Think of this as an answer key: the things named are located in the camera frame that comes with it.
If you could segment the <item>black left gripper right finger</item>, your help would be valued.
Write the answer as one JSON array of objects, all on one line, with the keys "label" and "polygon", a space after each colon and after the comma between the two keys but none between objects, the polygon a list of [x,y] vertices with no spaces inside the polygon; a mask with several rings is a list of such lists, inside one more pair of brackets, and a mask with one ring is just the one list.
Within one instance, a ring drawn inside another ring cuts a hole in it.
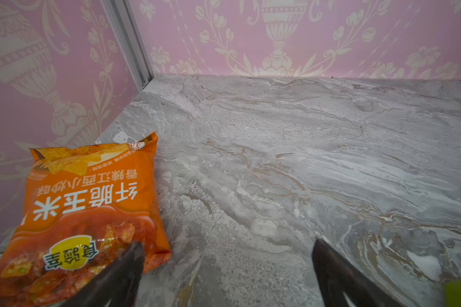
[{"label": "black left gripper right finger", "polygon": [[316,239],[312,263],[325,306],[402,306],[323,239]]}]

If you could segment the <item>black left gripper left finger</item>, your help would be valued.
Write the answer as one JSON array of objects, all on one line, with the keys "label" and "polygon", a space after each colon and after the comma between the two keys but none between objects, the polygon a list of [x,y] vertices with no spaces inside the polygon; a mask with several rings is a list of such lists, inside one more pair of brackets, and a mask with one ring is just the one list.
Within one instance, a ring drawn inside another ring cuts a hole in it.
[{"label": "black left gripper left finger", "polygon": [[132,243],[109,266],[63,305],[134,306],[145,262],[140,242]]}]

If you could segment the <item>green 2x4 lego brick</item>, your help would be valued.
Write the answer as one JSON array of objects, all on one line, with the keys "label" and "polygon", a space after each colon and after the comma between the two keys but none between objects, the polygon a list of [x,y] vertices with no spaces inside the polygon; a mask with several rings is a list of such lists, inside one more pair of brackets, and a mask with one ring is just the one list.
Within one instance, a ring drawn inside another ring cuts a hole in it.
[{"label": "green 2x4 lego brick", "polygon": [[461,280],[444,284],[445,307],[461,307]]}]

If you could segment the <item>orange snack bag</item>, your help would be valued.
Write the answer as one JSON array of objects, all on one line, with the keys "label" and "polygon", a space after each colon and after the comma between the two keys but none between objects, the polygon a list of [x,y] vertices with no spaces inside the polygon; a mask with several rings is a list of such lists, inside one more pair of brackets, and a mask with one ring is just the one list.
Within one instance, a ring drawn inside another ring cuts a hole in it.
[{"label": "orange snack bag", "polygon": [[23,219],[0,260],[0,306],[77,294],[132,243],[143,271],[171,257],[158,206],[158,136],[136,143],[34,148]]}]

